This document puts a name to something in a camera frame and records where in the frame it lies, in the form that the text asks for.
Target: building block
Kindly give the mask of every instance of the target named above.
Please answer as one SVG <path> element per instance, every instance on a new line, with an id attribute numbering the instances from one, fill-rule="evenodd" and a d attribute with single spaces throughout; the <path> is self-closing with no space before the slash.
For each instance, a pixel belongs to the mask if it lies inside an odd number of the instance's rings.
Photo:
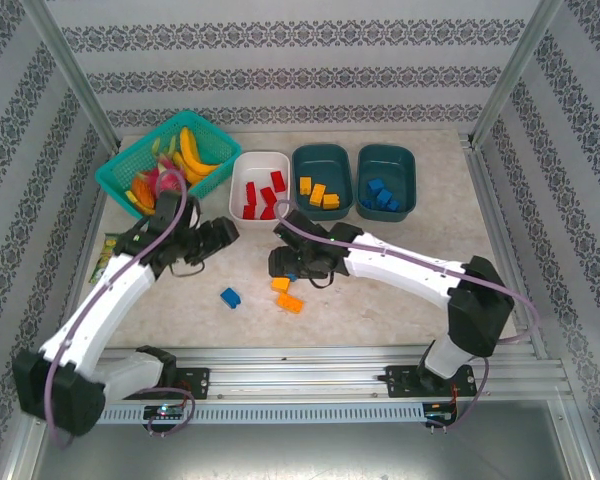
<path id="1" fill-rule="evenodd" d="M 282 172 L 280 170 L 271 172 L 271 181 L 273 182 L 274 192 L 284 192 L 287 189 L 287 186 L 284 183 L 284 178 L 282 177 Z"/>
<path id="2" fill-rule="evenodd" d="M 340 206 L 340 197 L 336 193 L 327 193 L 322 197 L 322 208 L 335 210 Z"/>
<path id="3" fill-rule="evenodd" d="M 271 290 L 278 293 L 287 293 L 291 285 L 291 279 L 287 277 L 275 277 L 271 281 Z"/>
<path id="4" fill-rule="evenodd" d="M 245 205 L 242 209 L 242 218 L 245 220 L 254 220 L 256 218 L 256 206 Z"/>
<path id="5" fill-rule="evenodd" d="M 260 220 L 273 220 L 276 218 L 276 214 L 273 211 L 273 207 L 267 207 L 264 209 L 264 212 L 262 212 L 262 215 L 260 215 Z"/>
<path id="6" fill-rule="evenodd" d="M 392 195 L 393 194 L 389 190 L 383 188 L 376 197 L 376 202 L 378 202 L 378 206 L 380 208 L 385 208 L 391 200 Z"/>
<path id="7" fill-rule="evenodd" d="M 391 200 L 389 203 L 387 203 L 387 210 L 390 212 L 397 212 L 399 208 L 400 204 L 395 200 Z"/>
<path id="8" fill-rule="evenodd" d="M 256 184 L 253 182 L 247 183 L 247 203 L 249 205 L 255 205 L 256 200 Z"/>
<path id="9" fill-rule="evenodd" d="M 264 198 L 264 201 L 267 202 L 267 205 L 269 205 L 270 207 L 273 207 L 278 201 L 278 199 L 276 198 L 276 194 L 273 193 L 271 187 L 265 187 L 260 189 L 260 193 L 262 194 L 262 198 Z"/>
<path id="10" fill-rule="evenodd" d="M 374 178 L 367 183 L 371 195 L 374 197 L 384 190 L 384 182 L 380 178 Z"/>
<path id="11" fill-rule="evenodd" d="M 280 307 L 292 313 L 300 313 L 302 307 L 304 306 L 304 302 L 302 300 L 298 300 L 297 298 L 287 295 L 286 293 L 281 293 L 276 303 Z"/>
<path id="12" fill-rule="evenodd" d="M 313 186 L 313 191 L 311 192 L 311 198 L 309 198 L 309 203 L 314 207 L 319 207 L 322 205 L 322 197 L 324 195 L 327 187 L 320 183 L 316 183 Z"/>
<path id="13" fill-rule="evenodd" d="M 224 292 L 220 294 L 220 298 L 224 300 L 230 308 L 234 309 L 242 302 L 240 301 L 240 295 L 233 291 L 232 288 L 227 288 Z"/>
<path id="14" fill-rule="evenodd" d="M 300 177 L 300 195 L 311 195 L 311 177 Z"/>

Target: red block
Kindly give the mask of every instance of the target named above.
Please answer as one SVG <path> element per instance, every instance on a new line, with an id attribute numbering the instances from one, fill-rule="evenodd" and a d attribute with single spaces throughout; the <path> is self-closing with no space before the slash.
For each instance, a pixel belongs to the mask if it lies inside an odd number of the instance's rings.
<path id="1" fill-rule="evenodd" d="M 271 172 L 271 180 L 273 181 L 273 190 L 275 192 L 284 192 L 287 189 L 287 186 L 284 184 L 282 172 L 280 170 Z"/>
<path id="2" fill-rule="evenodd" d="M 264 198 L 264 201 L 267 202 L 267 205 L 269 205 L 270 207 L 273 207 L 278 201 L 278 199 L 276 198 L 276 194 L 273 193 L 271 187 L 261 189 L 260 193 L 262 194 L 262 198 Z"/>
<path id="3" fill-rule="evenodd" d="M 255 205 L 256 201 L 256 184 L 253 182 L 247 183 L 247 203 Z"/>
<path id="4" fill-rule="evenodd" d="M 245 205 L 242 210 L 242 218 L 245 220 L 255 220 L 256 218 L 256 206 L 255 205 Z"/>
<path id="5" fill-rule="evenodd" d="M 260 220 L 273 220 L 276 218 L 276 214 L 273 213 L 273 207 L 267 207 L 260 215 Z"/>

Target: black bracket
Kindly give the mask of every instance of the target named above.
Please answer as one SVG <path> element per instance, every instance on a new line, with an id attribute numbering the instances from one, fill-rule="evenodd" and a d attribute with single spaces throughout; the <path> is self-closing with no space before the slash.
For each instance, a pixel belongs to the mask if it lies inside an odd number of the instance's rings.
<path id="1" fill-rule="evenodd" d="M 473 397 L 477 392 L 473 369 L 469 365 L 460 367 L 453 377 L 435 389 L 420 383 L 417 369 L 417 365 L 389 365 L 385 375 L 378 376 L 378 380 L 387 384 L 389 398 L 450 397 L 453 385 L 458 397 Z"/>
<path id="2" fill-rule="evenodd" d="M 176 368 L 175 377 L 168 387 L 189 390 L 196 400 L 206 400 L 209 393 L 210 370 L 208 368 Z M 131 395 L 125 400 L 183 400 L 177 393 L 142 393 Z"/>

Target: yellow block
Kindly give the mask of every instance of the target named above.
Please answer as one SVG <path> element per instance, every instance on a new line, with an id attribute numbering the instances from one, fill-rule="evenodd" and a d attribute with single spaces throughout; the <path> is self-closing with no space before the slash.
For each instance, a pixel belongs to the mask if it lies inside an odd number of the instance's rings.
<path id="1" fill-rule="evenodd" d="M 275 277 L 271 282 L 271 290 L 278 293 L 287 293 L 291 285 L 291 279 L 288 277 Z"/>
<path id="2" fill-rule="evenodd" d="M 300 195 L 311 195 L 311 177 L 300 177 Z"/>
<path id="3" fill-rule="evenodd" d="M 322 208 L 334 210 L 340 206 L 340 197 L 337 193 L 327 193 L 322 197 Z"/>
<path id="4" fill-rule="evenodd" d="M 311 192 L 311 198 L 309 198 L 309 203 L 314 207 L 319 207 L 322 205 L 322 196 L 324 195 L 324 191 L 327 189 L 325 185 L 320 183 L 316 183 L 313 186 L 313 192 Z"/>
<path id="5" fill-rule="evenodd" d="M 304 302 L 302 300 L 298 300 L 297 298 L 287 295 L 286 293 L 281 293 L 276 303 L 292 313 L 300 313 L 302 307 L 304 306 Z"/>

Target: dark green tray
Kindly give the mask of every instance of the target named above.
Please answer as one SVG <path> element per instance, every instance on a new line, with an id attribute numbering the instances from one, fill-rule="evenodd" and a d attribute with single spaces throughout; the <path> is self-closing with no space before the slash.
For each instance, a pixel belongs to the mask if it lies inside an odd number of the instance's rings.
<path id="1" fill-rule="evenodd" d="M 298 210 L 314 221 L 340 220 L 347 216 L 353 205 L 351 166 L 347 151 L 332 143 L 304 145 L 293 152 L 291 159 Z M 316 183 L 326 185 L 326 193 L 337 193 L 340 208 L 323 210 L 309 204 L 309 195 L 300 195 L 300 177 L 311 177 L 311 188 Z"/>
<path id="2" fill-rule="evenodd" d="M 374 178 L 380 178 L 385 188 L 400 203 L 397 212 L 375 210 L 362 205 L 363 200 L 375 198 L 369 192 L 367 184 Z M 356 210 L 361 217 L 379 222 L 400 222 L 416 206 L 416 159 L 403 147 L 396 145 L 372 144 L 360 150 L 358 155 L 358 195 Z"/>

